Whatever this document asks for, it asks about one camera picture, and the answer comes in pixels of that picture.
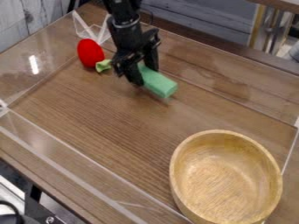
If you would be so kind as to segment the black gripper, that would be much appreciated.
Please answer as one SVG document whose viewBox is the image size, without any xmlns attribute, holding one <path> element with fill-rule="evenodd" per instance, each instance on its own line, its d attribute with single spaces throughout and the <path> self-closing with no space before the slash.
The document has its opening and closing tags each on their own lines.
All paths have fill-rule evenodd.
<svg viewBox="0 0 299 224">
<path fill-rule="evenodd" d="M 140 16 L 136 16 L 136 19 L 128 24 L 118 24 L 115 17 L 110 16 L 107 27 L 116 46 L 112 58 L 116 75 L 124 75 L 132 84 L 142 87 L 144 79 L 138 63 L 143 61 L 150 69 L 159 71 L 158 46 L 162 43 L 159 29 L 150 28 L 144 31 Z"/>
</svg>

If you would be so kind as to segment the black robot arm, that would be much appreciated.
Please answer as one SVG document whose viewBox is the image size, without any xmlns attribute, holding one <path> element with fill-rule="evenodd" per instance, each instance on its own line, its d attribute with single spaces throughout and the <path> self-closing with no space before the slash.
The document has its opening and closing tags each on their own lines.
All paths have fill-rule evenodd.
<svg viewBox="0 0 299 224">
<path fill-rule="evenodd" d="M 103 0 L 110 17 L 107 28 L 116 46 L 112 67 L 119 77 L 136 86 L 144 85 L 138 63 L 144 62 L 154 71 L 159 70 L 159 29 L 143 31 L 140 24 L 142 0 Z"/>
</svg>

